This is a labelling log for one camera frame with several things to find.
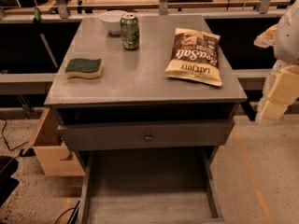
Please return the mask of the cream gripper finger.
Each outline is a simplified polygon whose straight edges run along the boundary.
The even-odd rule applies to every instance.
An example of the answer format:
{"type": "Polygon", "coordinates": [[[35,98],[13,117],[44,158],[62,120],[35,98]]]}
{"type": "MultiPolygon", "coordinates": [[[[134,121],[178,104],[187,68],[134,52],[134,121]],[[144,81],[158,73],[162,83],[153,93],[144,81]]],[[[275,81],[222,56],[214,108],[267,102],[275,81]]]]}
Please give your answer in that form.
{"type": "Polygon", "coordinates": [[[272,25],[266,31],[258,35],[253,44],[260,48],[268,48],[274,45],[275,33],[277,30],[277,25],[272,25]]]}
{"type": "Polygon", "coordinates": [[[299,65],[277,60],[263,84],[256,119],[277,121],[298,98],[299,65]]]}

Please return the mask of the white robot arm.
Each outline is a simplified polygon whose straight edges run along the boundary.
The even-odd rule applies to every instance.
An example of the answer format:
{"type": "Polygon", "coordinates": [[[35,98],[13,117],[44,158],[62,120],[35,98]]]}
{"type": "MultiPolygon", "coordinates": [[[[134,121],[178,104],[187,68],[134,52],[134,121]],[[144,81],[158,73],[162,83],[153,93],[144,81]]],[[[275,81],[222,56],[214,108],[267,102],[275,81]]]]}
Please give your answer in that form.
{"type": "Polygon", "coordinates": [[[272,47],[277,59],[264,82],[256,119],[277,121],[299,98],[299,0],[277,24],[258,35],[254,45],[272,47]]]}

